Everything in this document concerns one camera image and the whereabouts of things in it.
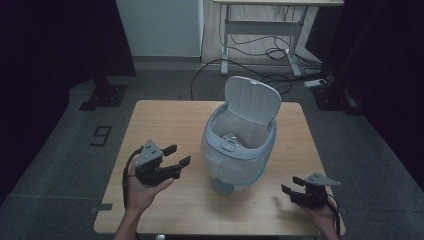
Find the white desk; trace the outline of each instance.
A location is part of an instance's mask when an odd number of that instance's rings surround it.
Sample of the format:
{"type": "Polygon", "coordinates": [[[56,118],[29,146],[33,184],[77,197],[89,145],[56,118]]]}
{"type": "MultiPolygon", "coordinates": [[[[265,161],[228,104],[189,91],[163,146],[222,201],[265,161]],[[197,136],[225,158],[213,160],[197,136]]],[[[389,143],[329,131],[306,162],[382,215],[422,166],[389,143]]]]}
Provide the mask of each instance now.
{"type": "MultiPolygon", "coordinates": [[[[228,35],[274,35],[274,36],[292,36],[293,40],[290,48],[286,49],[287,59],[295,76],[302,75],[298,61],[294,57],[297,42],[302,32],[303,23],[309,6],[342,6],[343,0],[214,0],[214,3],[226,5],[225,24],[224,24],[224,46],[222,48],[222,59],[228,60],[228,35]],[[284,6],[303,6],[302,14],[297,22],[280,21],[234,21],[230,19],[231,5],[284,5],[284,6]]],[[[221,74],[228,73],[228,61],[221,62],[221,74]]]]}

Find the dark background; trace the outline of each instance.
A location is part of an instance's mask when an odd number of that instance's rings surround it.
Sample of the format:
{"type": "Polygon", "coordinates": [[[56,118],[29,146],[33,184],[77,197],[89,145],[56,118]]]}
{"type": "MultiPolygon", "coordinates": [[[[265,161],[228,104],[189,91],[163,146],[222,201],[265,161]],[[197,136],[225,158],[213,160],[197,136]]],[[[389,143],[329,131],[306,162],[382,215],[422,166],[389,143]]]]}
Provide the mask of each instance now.
{"type": "Polygon", "coordinates": [[[62,116],[71,87],[135,76],[114,0],[0,3],[3,202],[62,116]]]}
{"type": "Polygon", "coordinates": [[[345,0],[322,8],[307,48],[424,189],[423,1],[345,0]],[[336,27],[334,20],[339,19],[336,27]]]}

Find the white plastic container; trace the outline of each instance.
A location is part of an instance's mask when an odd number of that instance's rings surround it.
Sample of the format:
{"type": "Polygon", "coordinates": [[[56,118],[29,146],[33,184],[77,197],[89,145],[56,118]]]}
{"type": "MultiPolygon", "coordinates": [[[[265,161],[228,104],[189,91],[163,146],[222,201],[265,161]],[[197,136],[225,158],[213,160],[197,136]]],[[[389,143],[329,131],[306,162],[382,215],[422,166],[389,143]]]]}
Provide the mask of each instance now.
{"type": "Polygon", "coordinates": [[[231,77],[225,103],[206,124],[201,152],[213,187],[228,195],[262,175],[275,142],[280,94],[259,81],[231,77]]]}

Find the wrist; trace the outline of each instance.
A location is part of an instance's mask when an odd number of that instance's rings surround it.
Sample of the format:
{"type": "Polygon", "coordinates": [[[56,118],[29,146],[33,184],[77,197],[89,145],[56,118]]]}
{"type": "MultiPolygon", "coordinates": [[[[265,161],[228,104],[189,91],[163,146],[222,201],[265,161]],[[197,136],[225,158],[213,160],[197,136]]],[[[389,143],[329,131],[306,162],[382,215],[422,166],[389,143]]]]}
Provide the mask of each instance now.
{"type": "Polygon", "coordinates": [[[143,212],[135,211],[128,208],[125,210],[123,219],[125,219],[128,223],[132,223],[132,222],[138,223],[142,214],[143,212]]]}

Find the open lid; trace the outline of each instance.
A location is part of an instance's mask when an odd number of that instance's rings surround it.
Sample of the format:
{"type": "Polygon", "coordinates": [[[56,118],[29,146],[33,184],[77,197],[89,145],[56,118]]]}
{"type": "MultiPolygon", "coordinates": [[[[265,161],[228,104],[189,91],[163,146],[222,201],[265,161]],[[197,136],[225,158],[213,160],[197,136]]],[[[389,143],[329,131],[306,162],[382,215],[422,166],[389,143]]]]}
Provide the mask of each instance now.
{"type": "Polygon", "coordinates": [[[225,84],[225,101],[228,110],[250,121],[268,125],[278,114],[280,94],[259,81],[234,76],[225,84]]]}

